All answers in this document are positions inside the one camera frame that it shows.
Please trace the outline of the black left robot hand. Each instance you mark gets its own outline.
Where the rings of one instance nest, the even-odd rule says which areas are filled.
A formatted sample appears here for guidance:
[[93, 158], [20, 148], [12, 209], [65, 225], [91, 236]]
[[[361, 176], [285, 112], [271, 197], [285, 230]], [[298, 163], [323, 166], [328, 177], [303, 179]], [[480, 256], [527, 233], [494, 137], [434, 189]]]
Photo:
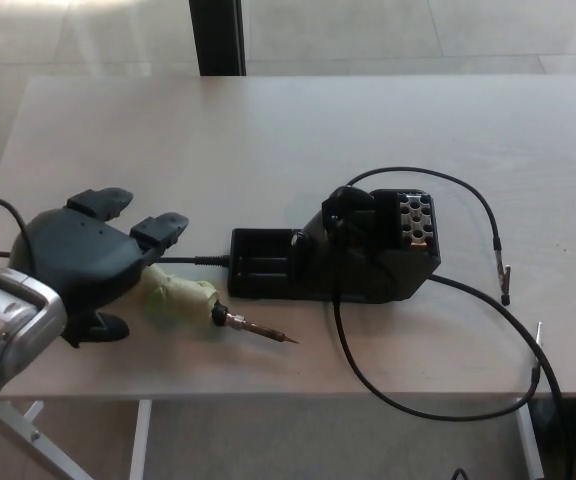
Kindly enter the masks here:
[[68, 316], [62, 338], [72, 347], [129, 336], [127, 323], [100, 310], [128, 293], [144, 270], [177, 243], [187, 217], [149, 216], [124, 233], [109, 222], [133, 194], [119, 187], [88, 189], [65, 206], [38, 214], [18, 236], [8, 266], [52, 288]]

